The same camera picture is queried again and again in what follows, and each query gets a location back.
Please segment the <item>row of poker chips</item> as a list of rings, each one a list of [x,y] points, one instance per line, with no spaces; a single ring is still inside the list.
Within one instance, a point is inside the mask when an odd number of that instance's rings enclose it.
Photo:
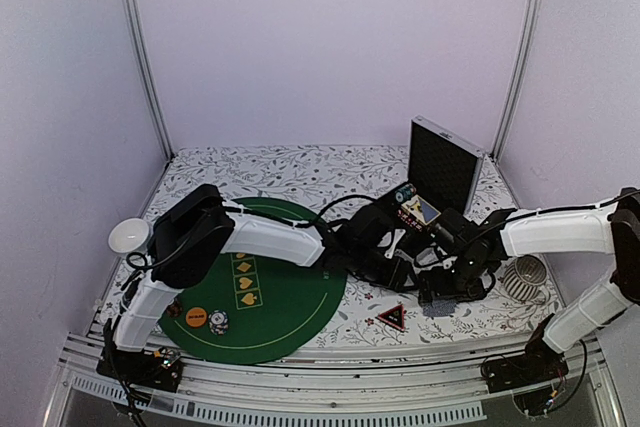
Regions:
[[[403,204],[411,200],[416,194],[416,187],[411,183],[405,183],[394,191],[394,199],[398,204]]]

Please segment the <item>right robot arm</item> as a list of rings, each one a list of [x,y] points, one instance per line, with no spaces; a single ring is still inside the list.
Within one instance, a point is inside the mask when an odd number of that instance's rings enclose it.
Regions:
[[[639,302],[639,192],[624,188],[612,199],[587,206],[539,210],[501,209],[481,224],[445,210],[428,232],[450,268],[435,262],[418,276],[422,299],[482,300],[483,274],[502,262],[532,254],[611,254],[611,273],[539,324],[517,362],[517,374],[537,383],[584,336]]]

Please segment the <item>dark red chip stack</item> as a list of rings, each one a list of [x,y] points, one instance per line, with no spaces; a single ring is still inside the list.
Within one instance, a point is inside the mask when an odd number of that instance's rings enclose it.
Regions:
[[[166,313],[170,318],[178,318],[183,312],[183,307],[178,300],[174,300],[167,308]]]

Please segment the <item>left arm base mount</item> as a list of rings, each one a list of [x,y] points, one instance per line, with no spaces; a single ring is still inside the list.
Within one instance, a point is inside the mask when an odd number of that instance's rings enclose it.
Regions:
[[[96,372],[129,385],[176,393],[183,363],[177,350],[162,347],[154,352],[126,352],[104,348]]]

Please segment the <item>grey playing card deck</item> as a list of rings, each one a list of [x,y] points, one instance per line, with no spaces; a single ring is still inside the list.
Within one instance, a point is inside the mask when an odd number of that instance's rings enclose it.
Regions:
[[[423,315],[428,318],[449,317],[455,313],[456,307],[456,302],[433,302],[423,307]]]

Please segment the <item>orange big blind button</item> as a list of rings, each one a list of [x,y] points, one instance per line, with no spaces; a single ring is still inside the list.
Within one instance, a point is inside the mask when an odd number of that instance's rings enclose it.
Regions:
[[[185,322],[190,328],[203,327],[208,322],[208,313],[202,307],[193,307],[186,312]]]

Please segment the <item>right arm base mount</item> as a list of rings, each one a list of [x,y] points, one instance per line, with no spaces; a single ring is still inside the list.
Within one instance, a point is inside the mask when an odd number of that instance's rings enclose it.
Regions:
[[[490,393],[503,392],[561,379],[569,372],[563,353],[542,347],[526,347],[522,354],[494,356],[480,366]]]

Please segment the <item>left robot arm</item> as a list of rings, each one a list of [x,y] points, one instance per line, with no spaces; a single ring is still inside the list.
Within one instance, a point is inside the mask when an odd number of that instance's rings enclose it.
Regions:
[[[134,275],[105,326],[109,362],[126,380],[141,380],[155,329],[214,362],[285,357],[331,321],[349,277],[408,287],[412,264],[395,252],[402,236],[372,199],[351,218],[328,222],[286,201],[228,201],[202,185],[144,239],[126,224],[114,229],[113,245]]]

